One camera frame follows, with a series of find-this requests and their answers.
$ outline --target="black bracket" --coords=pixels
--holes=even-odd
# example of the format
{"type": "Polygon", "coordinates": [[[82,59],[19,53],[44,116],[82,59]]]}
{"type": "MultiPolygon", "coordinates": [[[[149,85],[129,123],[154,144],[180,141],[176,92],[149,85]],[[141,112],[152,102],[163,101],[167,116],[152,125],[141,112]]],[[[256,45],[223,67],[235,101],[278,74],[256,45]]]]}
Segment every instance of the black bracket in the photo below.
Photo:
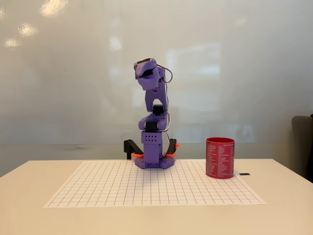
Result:
{"type": "Polygon", "coordinates": [[[152,112],[156,116],[164,114],[164,108],[162,104],[155,104],[152,108],[152,112]]]}
{"type": "Polygon", "coordinates": [[[146,132],[158,132],[157,122],[155,121],[147,121],[145,124],[146,132]]]}
{"type": "Polygon", "coordinates": [[[132,159],[132,153],[143,154],[138,145],[132,140],[124,141],[124,153],[127,153],[127,160],[132,159]]]}
{"type": "Polygon", "coordinates": [[[176,139],[170,139],[170,145],[168,146],[166,154],[173,154],[176,152],[176,143],[177,143],[176,139]]]}

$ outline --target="red cylinder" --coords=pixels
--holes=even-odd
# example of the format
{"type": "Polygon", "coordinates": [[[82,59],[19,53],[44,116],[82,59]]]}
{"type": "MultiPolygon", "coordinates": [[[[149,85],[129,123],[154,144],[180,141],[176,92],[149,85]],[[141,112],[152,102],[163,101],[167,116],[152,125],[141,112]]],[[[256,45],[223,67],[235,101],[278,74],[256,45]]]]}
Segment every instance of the red cylinder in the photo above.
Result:
{"type": "Polygon", "coordinates": [[[206,139],[207,176],[216,179],[229,179],[234,175],[235,141],[229,138],[213,137],[206,139]]]}

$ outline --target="purple 3d-printed part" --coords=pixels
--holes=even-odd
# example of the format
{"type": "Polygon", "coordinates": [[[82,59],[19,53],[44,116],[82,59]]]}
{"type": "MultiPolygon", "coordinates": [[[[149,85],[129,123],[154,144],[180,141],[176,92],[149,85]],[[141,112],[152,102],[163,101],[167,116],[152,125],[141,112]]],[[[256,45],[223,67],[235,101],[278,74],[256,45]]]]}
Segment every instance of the purple 3d-printed part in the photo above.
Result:
{"type": "Polygon", "coordinates": [[[174,162],[175,160],[173,158],[161,158],[159,160],[159,163],[157,164],[148,164],[145,163],[145,160],[143,158],[135,159],[135,165],[141,169],[146,169],[148,167],[160,167],[162,169],[167,169],[170,166],[174,165],[174,162]]]}
{"type": "Polygon", "coordinates": [[[170,166],[174,165],[174,158],[161,158],[160,159],[160,168],[166,169],[169,168],[170,166]]]}
{"type": "Polygon", "coordinates": [[[143,143],[143,158],[145,163],[158,164],[162,157],[162,132],[141,132],[143,143]]]}
{"type": "Polygon", "coordinates": [[[165,79],[165,70],[157,66],[154,59],[134,65],[136,79],[146,91],[145,101],[147,111],[152,112],[153,101],[159,99],[163,105],[164,112],[167,112],[167,96],[165,84],[161,79],[165,79]]]}
{"type": "Polygon", "coordinates": [[[144,117],[142,120],[139,121],[138,127],[140,130],[145,129],[145,123],[147,121],[153,121],[158,123],[158,129],[160,131],[165,130],[167,127],[167,113],[164,113],[162,115],[156,116],[154,114],[150,114],[147,117],[144,117]]]}

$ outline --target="white wall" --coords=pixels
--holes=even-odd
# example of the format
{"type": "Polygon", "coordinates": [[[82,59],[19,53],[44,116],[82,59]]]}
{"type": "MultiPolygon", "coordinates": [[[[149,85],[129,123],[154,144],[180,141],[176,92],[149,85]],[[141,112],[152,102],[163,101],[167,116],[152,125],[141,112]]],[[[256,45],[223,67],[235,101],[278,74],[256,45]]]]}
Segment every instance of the white wall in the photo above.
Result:
{"type": "Polygon", "coordinates": [[[313,113],[312,0],[2,0],[0,144],[140,142],[133,63],[174,73],[169,134],[285,143],[313,113]]]}

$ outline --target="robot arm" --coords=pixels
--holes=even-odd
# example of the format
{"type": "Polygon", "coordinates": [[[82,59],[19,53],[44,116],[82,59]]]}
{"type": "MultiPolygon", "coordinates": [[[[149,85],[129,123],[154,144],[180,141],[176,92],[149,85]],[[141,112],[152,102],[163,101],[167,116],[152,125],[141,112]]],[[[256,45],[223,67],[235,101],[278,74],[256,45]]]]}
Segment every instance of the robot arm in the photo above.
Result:
{"type": "Polygon", "coordinates": [[[169,119],[167,85],[165,78],[166,67],[158,65],[155,59],[144,59],[134,64],[135,78],[146,92],[145,101],[147,111],[152,112],[139,122],[143,152],[132,141],[124,141],[124,152],[127,159],[131,154],[135,157],[135,164],[145,169],[147,167],[160,167],[166,169],[174,164],[176,149],[179,144],[176,139],[169,139],[168,149],[162,152],[162,133],[168,130],[167,118],[169,119]],[[159,99],[162,105],[153,105],[153,101],[159,99]]]}

